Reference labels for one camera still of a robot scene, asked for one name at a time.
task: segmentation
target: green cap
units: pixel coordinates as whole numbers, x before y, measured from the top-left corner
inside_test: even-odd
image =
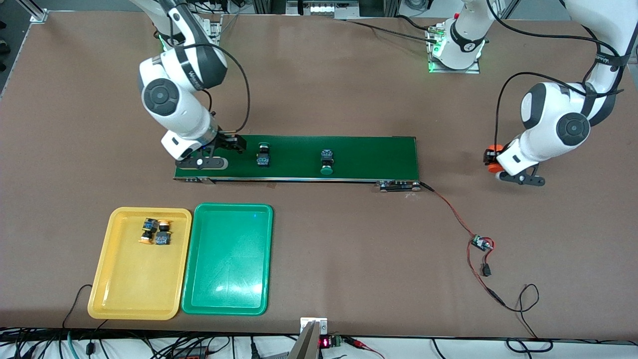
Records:
[[[332,174],[332,167],[330,166],[323,166],[321,167],[321,174]]]

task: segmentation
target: teal cable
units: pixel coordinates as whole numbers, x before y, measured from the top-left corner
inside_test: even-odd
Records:
[[[71,341],[71,331],[66,334],[66,342],[69,344],[69,348],[71,349],[71,354],[75,359],[80,359],[78,353],[75,352],[75,348],[73,347],[73,342]]]

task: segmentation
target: component with green cap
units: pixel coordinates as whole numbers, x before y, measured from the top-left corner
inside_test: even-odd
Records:
[[[332,164],[334,164],[333,154],[331,149],[323,149],[321,151],[321,174],[327,176],[332,174]]]

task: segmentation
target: table surface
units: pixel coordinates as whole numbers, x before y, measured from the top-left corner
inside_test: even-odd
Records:
[[[369,20],[418,35],[398,19]],[[584,34],[572,22],[517,22]],[[371,185],[221,183],[172,179],[164,129],[140,103],[137,65],[158,53],[143,13],[52,13],[32,26],[0,103],[0,325],[60,326],[92,283],[110,213],[121,206],[195,209],[257,202],[275,211],[269,306],[259,317],[111,321],[111,328],[285,332],[299,318],[359,335],[528,336],[479,286],[467,233],[430,192]],[[486,279],[509,305],[527,283],[526,319],[541,337],[636,339],[638,96],[627,76],[612,116],[578,150],[541,166],[547,185],[494,180],[482,164],[507,77],[536,71],[579,80],[594,48],[521,36],[495,24],[480,75],[427,72],[423,43],[321,17],[242,16],[222,45],[245,67],[246,133],[416,136],[422,180],[498,249]],[[503,97],[500,141],[523,130],[520,99]],[[212,89],[219,123],[239,125],[244,83],[230,65]],[[473,260],[480,262],[478,250]],[[95,327],[83,293],[67,324]],[[533,296],[524,297],[526,304]]]

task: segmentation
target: yellow tray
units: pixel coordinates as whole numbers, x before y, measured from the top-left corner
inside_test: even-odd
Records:
[[[146,218],[170,220],[170,244],[139,243]],[[89,299],[96,319],[168,320],[179,308],[193,217],[181,208],[121,207],[111,214]]]

